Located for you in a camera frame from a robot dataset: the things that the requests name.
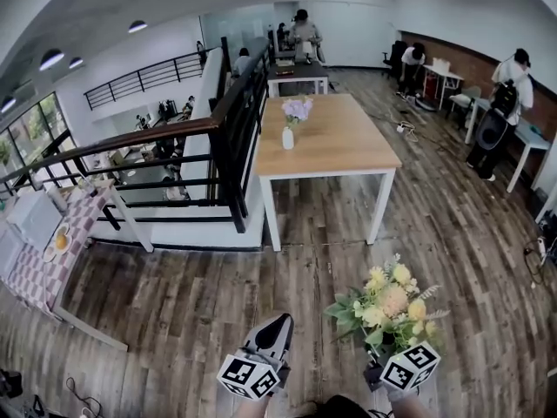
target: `pink checkered tablecloth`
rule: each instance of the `pink checkered tablecloth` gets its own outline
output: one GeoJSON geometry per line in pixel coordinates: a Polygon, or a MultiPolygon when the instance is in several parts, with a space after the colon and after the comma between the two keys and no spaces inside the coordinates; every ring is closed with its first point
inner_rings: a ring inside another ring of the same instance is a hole
{"type": "Polygon", "coordinates": [[[53,261],[46,263],[43,260],[43,253],[25,244],[6,281],[6,286],[11,292],[50,314],[64,280],[70,276],[77,257],[84,249],[89,231],[110,196],[110,188],[99,188],[94,198],[84,196],[68,204],[68,211],[62,222],[70,224],[68,234],[73,238],[73,242],[65,254],[57,254],[53,261]]]}

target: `backpack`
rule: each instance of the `backpack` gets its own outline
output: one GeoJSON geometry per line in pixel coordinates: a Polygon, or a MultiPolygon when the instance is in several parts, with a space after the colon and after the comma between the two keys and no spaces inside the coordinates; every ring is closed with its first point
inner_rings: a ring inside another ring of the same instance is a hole
{"type": "Polygon", "coordinates": [[[512,79],[497,84],[491,108],[503,118],[508,119],[516,110],[519,102],[519,93],[512,79]]]}

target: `desk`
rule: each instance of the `desk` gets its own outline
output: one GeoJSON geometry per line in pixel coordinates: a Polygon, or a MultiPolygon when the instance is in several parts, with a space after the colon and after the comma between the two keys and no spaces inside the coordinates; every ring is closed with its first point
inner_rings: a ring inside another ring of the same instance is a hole
{"type": "Polygon", "coordinates": [[[263,115],[256,158],[272,248],[280,251],[279,227],[272,197],[274,179],[383,175],[366,241],[377,238],[389,199],[399,158],[373,121],[348,94],[316,95],[313,109],[304,123],[295,127],[294,148],[282,147],[285,98],[269,99],[263,115]]]}
{"type": "MultiPolygon", "coordinates": [[[[114,189],[113,181],[103,181],[96,183],[95,186],[98,189],[95,197],[85,195],[81,199],[70,201],[68,210],[62,218],[63,222],[70,224],[68,234],[73,240],[70,249],[63,255],[57,255],[53,261],[45,263],[43,253],[25,244],[14,268],[7,280],[3,280],[3,282],[19,299],[38,308],[43,313],[58,320],[65,320],[88,335],[114,348],[127,351],[128,346],[123,342],[101,333],[62,307],[64,291],[71,273],[75,269],[78,257],[84,250],[91,228],[109,199],[116,205],[145,250],[148,253],[153,252],[151,242],[138,228],[129,209],[114,189]]],[[[63,190],[63,195],[67,199],[70,199],[70,194],[71,189],[63,190]]]]}
{"type": "Polygon", "coordinates": [[[437,80],[437,87],[435,88],[435,97],[437,97],[437,90],[439,89],[439,78],[443,78],[443,87],[441,89],[441,100],[439,102],[439,109],[443,108],[443,99],[445,98],[445,90],[457,90],[460,86],[460,81],[463,81],[464,78],[459,76],[458,74],[451,73],[450,71],[443,71],[433,68],[432,65],[424,65],[424,69],[426,70],[424,76],[424,90],[422,92],[422,96],[426,96],[426,82],[427,76],[429,74],[436,74],[438,76],[437,80]]]}
{"type": "Polygon", "coordinates": [[[323,66],[313,61],[311,65],[295,64],[293,66],[271,65],[269,69],[269,98],[279,97],[279,84],[284,82],[315,82],[315,94],[319,94],[319,82],[323,84],[323,94],[327,94],[329,87],[329,76],[323,66]],[[294,71],[294,74],[277,76],[277,71],[294,71]]]}
{"type": "Polygon", "coordinates": [[[524,151],[522,152],[522,155],[520,155],[519,164],[516,166],[511,182],[508,184],[507,192],[509,193],[513,191],[514,185],[516,185],[516,182],[519,179],[520,173],[524,168],[524,164],[526,163],[530,151],[532,149],[547,151],[551,147],[551,144],[549,144],[539,134],[532,131],[531,127],[532,125],[528,121],[520,118],[520,122],[514,131],[514,136],[524,143],[524,151]]]}

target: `window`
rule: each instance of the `window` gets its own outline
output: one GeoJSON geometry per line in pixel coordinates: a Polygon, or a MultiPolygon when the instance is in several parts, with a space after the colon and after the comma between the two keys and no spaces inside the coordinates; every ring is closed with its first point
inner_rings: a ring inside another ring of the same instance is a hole
{"type": "Polygon", "coordinates": [[[64,121],[64,116],[62,116],[62,110],[60,110],[56,94],[50,94],[39,102],[39,104],[43,110],[46,122],[50,127],[50,131],[52,132],[52,137],[54,139],[58,138],[68,127],[64,121]]]}
{"type": "Polygon", "coordinates": [[[26,165],[39,158],[51,142],[43,114],[37,105],[33,105],[8,128],[26,165]]]}
{"type": "Polygon", "coordinates": [[[10,135],[7,130],[0,133],[0,178],[15,172],[17,169],[21,169],[23,163],[17,155],[16,147],[14,143],[11,142],[10,135]]]}

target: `wooden floor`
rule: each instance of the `wooden floor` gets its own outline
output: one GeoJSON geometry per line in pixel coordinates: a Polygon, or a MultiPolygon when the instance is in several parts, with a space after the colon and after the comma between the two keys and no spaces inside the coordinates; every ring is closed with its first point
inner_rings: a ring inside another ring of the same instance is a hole
{"type": "Polygon", "coordinates": [[[322,310],[397,252],[421,285],[439,283],[436,307],[446,354],[421,398],[439,417],[542,417],[548,369],[557,366],[557,280],[531,288],[522,257],[537,230],[513,168],[484,183],[464,164],[463,131],[439,115],[416,115],[379,73],[334,71],[339,91],[365,107],[403,161],[374,246],[364,241],[379,181],[306,179],[273,186],[282,253],[155,252],[95,245],[71,278],[64,304],[130,345],[124,354],[21,306],[0,287],[0,367],[23,372],[28,392],[65,415],[81,404],[64,385],[98,398],[103,416],[228,418],[234,400],[215,381],[220,362],[255,323],[280,312],[296,321],[292,374],[270,416],[307,401],[346,396],[388,412],[361,375],[352,340],[333,341],[322,310]],[[418,142],[391,121],[413,122],[418,142]]]}

